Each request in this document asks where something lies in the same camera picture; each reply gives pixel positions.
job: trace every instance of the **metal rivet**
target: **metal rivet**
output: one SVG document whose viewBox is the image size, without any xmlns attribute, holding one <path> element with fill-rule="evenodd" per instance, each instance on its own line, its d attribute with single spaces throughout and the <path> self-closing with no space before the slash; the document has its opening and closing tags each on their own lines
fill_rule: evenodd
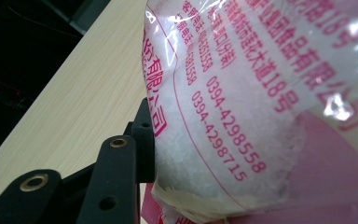
<svg viewBox="0 0 358 224">
<path fill-rule="evenodd" d="M 20 185 L 20 190 L 31 192 L 43 188 L 48 183 L 48 175 L 40 174 L 29 177 Z"/>
<path fill-rule="evenodd" d="M 111 147 L 124 147 L 128 143 L 129 142 L 125 138 L 117 138 L 117 139 L 113 139 L 112 142 L 110 142 L 110 146 Z"/>
</svg>

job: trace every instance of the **black mount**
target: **black mount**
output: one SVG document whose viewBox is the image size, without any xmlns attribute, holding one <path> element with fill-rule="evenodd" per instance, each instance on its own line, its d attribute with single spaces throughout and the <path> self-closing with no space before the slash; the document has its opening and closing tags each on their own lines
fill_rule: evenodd
<svg viewBox="0 0 358 224">
<path fill-rule="evenodd" d="M 140 223 L 139 184 L 155 180 L 154 134 L 147 100 L 123 135 L 106 139 L 97 161 L 61 179 L 35 170 L 0 196 L 0 223 Z"/>
</svg>

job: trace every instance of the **bolt hole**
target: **bolt hole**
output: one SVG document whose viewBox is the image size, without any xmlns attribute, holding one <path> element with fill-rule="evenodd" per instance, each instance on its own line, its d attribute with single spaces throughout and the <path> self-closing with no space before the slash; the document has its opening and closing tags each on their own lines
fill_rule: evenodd
<svg viewBox="0 0 358 224">
<path fill-rule="evenodd" d="M 35 191 L 43 188 L 48 183 L 48 175 L 40 174 L 29 177 L 20 185 L 20 190 L 23 192 Z"/>
<path fill-rule="evenodd" d="M 110 142 L 111 147 L 124 147 L 128 144 L 128 141 L 124 138 L 117 138 Z"/>
<path fill-rule="evenodd" d="M 143 127 L 143 128 L 149 128 L 149 127 L 150 127 L 150 124 L 148 124 L 148 123 L 143 123 L 143 124 L 142 124 L 142 127 Z"/>
<path fill-rule="evenodd" d="M 115 208 L 117 205 L 117 199 L 113 196 L 106 197 L 100 201 L 100 208 L 101 210 L 110 210 Z"/>
<path fill-rule="evenodd" d="M 36 187 L 38 185 L 40 185 L 41 183 L 43 182 L 43 179 L 42 178 L 35 178 L 35 179 L 32 179 L 30 180 L 27 185 L 29 187 Z"/>
</svg>

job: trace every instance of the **transparent plastic packaging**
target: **transparent plastic packaging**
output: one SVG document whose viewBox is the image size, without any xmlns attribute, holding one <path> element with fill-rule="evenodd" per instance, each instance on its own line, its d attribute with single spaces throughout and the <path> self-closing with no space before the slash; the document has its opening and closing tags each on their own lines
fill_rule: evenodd
<svg viewBox="0 0 358 224">
<path fill-rule="evenodd" d="M 165 223 L 358 220 L 358 1 L 149 0 L 142 53 Z"/>
</svg>

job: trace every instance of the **wooden table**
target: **wooden table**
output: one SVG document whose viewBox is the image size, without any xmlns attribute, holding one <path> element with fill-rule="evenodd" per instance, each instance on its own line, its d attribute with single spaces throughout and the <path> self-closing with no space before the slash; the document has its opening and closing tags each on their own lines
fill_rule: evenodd
<svg viewBox="0 0 358 224">
<path fill-rule="evenodd" d="M 0 194 L 16 177 L 62 178 L 94 163 L 101 143 L 134 119 L 145 84 L 145 0 L 111 1 L 0 147 Z"/>
</svg>

